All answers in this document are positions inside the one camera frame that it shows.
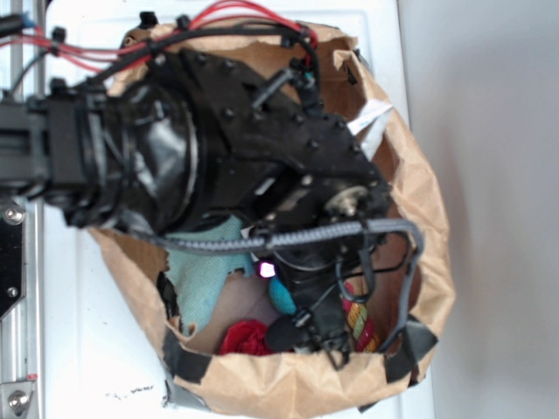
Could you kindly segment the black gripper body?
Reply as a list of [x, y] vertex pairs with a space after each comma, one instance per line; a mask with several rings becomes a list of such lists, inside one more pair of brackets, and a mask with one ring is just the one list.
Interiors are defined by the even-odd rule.
[[386, 242], [385, 235], [367, 235], [259, 253], [297, 307], [294, 315], [280, 317], [291, 317], [307, 333], [307, 340], [292, 350], [324, 351], [336, 371], [348, 364], [351, 344], [342, 298], [364, 303], [372, 296], [376, 273], [371, 256]]

